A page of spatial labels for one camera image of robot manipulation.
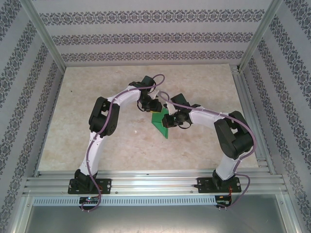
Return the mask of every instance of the black mounting plate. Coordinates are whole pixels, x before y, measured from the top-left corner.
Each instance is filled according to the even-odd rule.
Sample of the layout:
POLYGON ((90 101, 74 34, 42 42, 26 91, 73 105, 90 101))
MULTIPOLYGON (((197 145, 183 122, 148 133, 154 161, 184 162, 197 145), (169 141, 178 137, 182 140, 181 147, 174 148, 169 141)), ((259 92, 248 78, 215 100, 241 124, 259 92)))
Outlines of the black mounting plate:
POLYGON ((198 184, 194 187, 198 188, 199 193, 229 193, 229 188, 231 187, 232 193, 242 192, 240 179, 234 177, 226 186, 221 187, 219 190, 213 183, 212 177, 199 177, 197 178, 198 184))
MULTIPOLYGON (((96 184, 102 188, 102 194, 110 194, 111 190, 111 179, 95 179, 96 184)), ((71 179, 68 187, 68 194, 98 194, 97 188, 94 187, 91 192, 79 187, 76 179, 71 179)))

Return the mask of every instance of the enclosure wall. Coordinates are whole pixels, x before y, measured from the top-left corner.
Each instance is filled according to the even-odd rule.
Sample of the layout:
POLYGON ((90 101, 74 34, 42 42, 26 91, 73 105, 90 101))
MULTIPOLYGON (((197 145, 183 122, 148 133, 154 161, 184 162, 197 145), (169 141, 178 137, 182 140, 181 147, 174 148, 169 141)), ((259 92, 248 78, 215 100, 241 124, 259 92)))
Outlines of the enclosure wall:
POLYGON ((0 232, 33 176, 63 75, 19 1, 0 1, 0 232))
POLYGON ((285 0, 245 79, 277 173, 283 174, 303 232, 311 232, 311 0, 285 0))
POLYGON ((271 0, 36 0, 67 66, 237 65, 271 0))

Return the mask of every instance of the green object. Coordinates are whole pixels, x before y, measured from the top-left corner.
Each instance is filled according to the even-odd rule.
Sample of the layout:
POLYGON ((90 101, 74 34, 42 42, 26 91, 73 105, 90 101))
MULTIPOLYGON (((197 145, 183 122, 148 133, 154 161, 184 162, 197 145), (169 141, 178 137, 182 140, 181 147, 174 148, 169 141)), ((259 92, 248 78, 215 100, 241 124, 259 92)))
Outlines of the green object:
POLYGON ((169 129, 165 128, 162 124, 162 119, 164 114, 168 114, 169 111, 166 108, 162 108, 160 113, 152 113, 151 123, 165 136, 166 139, 169 138, 169 129))

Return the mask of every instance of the beige floor panel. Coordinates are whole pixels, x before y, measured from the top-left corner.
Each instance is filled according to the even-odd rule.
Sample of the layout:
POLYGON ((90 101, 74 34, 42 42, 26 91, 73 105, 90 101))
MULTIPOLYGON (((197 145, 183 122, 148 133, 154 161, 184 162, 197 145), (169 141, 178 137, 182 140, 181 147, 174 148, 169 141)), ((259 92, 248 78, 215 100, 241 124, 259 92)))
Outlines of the beige floor panel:
MULTIPOLYGON (((242 111, 229 65, 69 67, 57 100, 39 170, 76 170, 89 140, 88 119, 99 96, 108 98, 145 75, 166 76, 158 87, 171 97, 183 93, 192 104, 230 113, 242 111)), ((151 113, 132 103, 120 110, 118 126, 107 140, 99 170, 173 170, 216 168, 220 149, 215 130, 192 125, 169 129, 169 139, 151 124, 151 113)), ((258 167, 255 155, 241 167, 258 167)))

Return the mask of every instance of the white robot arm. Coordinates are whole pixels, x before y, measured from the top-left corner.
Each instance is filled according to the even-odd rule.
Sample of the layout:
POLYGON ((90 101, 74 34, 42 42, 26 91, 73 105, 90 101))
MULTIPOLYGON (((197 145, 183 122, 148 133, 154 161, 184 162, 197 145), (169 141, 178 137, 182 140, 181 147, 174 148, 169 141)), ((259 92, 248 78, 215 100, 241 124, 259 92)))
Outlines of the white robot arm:
MULTIPOLYGON (((154 84, 155 82, 153 79, 146 76, 142 82, 130 83, 126 90, 135 87, 149 87, 154 84)), ((89 150, 88 164, 90 173, 86 165, 86 155, 80 168, 75 172, 75 180, 77 184, 80 187, 82 186, 86 193, 94 188, 90 175, 93 176, 93 178, 97 175, 99 158, 102 154, 105 141, 116 129, 120 108, 132 102, 140 102, 142 109, 146 112, 161 112, 162 105, 158 99, 156 99, 157 91, 152 93, 149 91, 150 89, 133 90, 125 92, 118 98, 115 98, 115 95, 107 99, 103 97, 97 99, 89 119, 91 130, 89 145, 94 136, 101 131, 105 124, 106 116, 103 115, 103 112, 106 112, 109 109, 113 99, 114 102, 111 108, 110 119, 105 130, 97 136, 89 150)), ((171 98, 171 101, 173 103, 190 107, 182 94, 171 98)), ((187 122, 190 125, 200 124, 216 130, 224 154, 221 163, 213 173, 213 183, 218 190, 225 187, 235 175, 234 169, 239 158, 246 152, 250 151, 253 146, 253 140, 248 131, 241 127, 241 125, 235 124, 233 121, 223 116, 203 111, 204 108, 198 104, 191 106, 192 108, 195 108, 192 110, 184 107, 176 107, 168 102, 164 106, 169 110, 169 113, 164 115, 162 120, 162 124, 166 128, 180 126, 183 125, 184 122, 187 122)), ((242 114, 237 111, 226 115, 238 119, 247 125, 242 114)))
MULTIPOLYGON (((213 183, 217 189, 226 186, 226 183, 228 184, 235 176, 236 165, 240 158, 247 154, 254 145, 251 135, 240 124, 220 116, 220 114, 215 115, 203 111, 204 108, 198 104, 190 106, 182 94, 172 97, 171 101, 195 109, 176 107, 166 102, 169 114, 166 114, 162 120, 162 124, 166 128, 180 126, 187 122, 190 125, 199 124, 216 130, 224 154, 220 164, 213 172, 213 183)), ((222 115, 230 116, 247 125, 244 117, 238 111, 222 115)))

